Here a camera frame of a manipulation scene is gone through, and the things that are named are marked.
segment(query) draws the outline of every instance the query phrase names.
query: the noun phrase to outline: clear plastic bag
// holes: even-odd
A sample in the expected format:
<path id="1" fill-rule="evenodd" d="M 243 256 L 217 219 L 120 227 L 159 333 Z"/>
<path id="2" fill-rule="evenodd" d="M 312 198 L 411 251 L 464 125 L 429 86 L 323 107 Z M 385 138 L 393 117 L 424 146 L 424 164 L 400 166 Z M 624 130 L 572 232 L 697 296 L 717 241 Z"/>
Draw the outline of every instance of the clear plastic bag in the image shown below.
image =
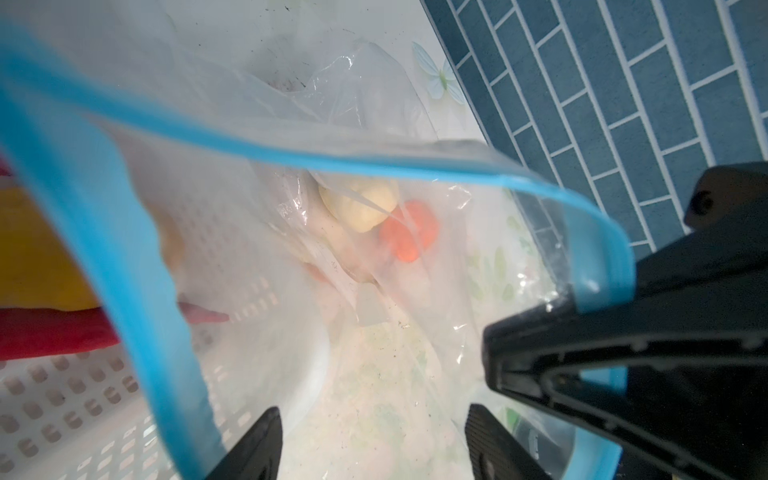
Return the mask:
<path id="1" fill-rule="evenodd" d="M 271 405 L 281 478 L 468 478 L 469 403 L 509 405 L 483 383 L 485 325 L 634 292 L 615 223 L 485 145 L 434 142 L 375 45 L 334 36 L 323 68 L 284 93 L 190 54 L 140 9 L 3 8 L 66 59 L 0 32 L 3 154 L 103 300 L 185 478 L 237 441 L 222 410 L 247 408 L 242 432 Z M 537 243 L 518 195 L 545 202 L 557 243 Z M 138 199 L 180 226 L 173 280 Z M 219 348 L 194 355 L 174 291 L 230 315 Z"/>

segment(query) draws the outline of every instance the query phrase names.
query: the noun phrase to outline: butterfly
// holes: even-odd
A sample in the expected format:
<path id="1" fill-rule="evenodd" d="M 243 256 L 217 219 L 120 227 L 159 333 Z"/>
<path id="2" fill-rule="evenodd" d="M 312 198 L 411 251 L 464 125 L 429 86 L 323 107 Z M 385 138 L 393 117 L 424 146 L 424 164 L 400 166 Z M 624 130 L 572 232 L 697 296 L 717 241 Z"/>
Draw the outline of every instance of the butterfly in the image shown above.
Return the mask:
<path id="1" fill-rule="evenodd" d="M 458 80 L 456 80 L 456 75 L 453 73 L 447 58 L 442 62 L 442 69 L 438 70 L 432 57 L 415 41 L 413 42 L 413 55 L 416 57 L 419 67 L 429 76 L 427 92 L 429 92 L 430 97 L 439 100 L 447 90 L 451 98 L 456 100 L 458 104 L 464 105 L 466 103 L 462 88 L 458 86 Z"/>

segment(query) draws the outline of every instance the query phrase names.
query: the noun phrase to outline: yellow object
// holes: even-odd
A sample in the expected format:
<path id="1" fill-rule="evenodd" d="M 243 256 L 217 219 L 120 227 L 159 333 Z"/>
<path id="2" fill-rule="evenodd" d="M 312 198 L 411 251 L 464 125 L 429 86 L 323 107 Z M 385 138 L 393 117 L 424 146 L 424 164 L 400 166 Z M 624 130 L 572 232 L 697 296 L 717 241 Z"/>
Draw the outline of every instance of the yellow object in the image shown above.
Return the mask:
<path id="1" fill-rule="evenodd" d="M 166 213 L 147 210 L 160 234 L 163 260 L 173 272 L 184 257 L 181 235 Z M 0 308 L 98 306 L 101 301 L 31 198 L 18 187 L 0 190 Z"/>
<path id="2" fill-rule="evenodd" d="M 340 180 L 339 192 L 320 187 L 320 197 L 328 211 L 340 222 L 358 233 L 365 233 L 382 223 L 387 213 L 397 207 L 398 188 L 391 180 L 348 176 Z M 343 189 L 365 198 L 384 211 L 371 208 L 344 194 Z"/>

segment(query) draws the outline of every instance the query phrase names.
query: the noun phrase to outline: black plastic part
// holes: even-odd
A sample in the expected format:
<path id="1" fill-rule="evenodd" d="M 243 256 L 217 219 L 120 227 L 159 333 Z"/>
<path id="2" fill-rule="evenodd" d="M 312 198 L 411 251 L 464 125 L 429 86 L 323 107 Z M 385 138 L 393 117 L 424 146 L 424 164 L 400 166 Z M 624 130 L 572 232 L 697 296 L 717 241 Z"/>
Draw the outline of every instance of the black plastic part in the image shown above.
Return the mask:
<path id="1" fill-rule="evenodd" d="M 267 409 L 206 480 L 276 480 L 283 451 L 277 407 Z"/>
<path id="2" fill-rule="evenodd" d="M 762 478 L 768 463 L 768 198 L 638 264 L 635 301 L 489 326 L 488 386 L 683 478 Z M 585 369 L 627 366 L 619 395 Z"/>
<path id="3" fill-rule="evenodd" d="M 469 406 L 464 433 L 475 480 L 551 480 L 484 406 Z"/>

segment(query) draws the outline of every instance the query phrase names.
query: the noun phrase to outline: blue tile wall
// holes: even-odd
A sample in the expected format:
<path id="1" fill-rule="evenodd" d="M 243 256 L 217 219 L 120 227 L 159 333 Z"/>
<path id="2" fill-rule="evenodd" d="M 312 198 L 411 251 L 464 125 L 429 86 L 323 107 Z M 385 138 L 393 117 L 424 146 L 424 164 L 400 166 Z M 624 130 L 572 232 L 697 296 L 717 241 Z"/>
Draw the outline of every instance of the blue tile wall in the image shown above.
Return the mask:
<path id="1" fill-rule="evenodd" d="M 638 259 L 688 231 L 704 170 L 768 159 L 766 0 L 422 3 L 488 142 L 596 203 Z M 518 202 L 540 248 L 563 241 Z"/>

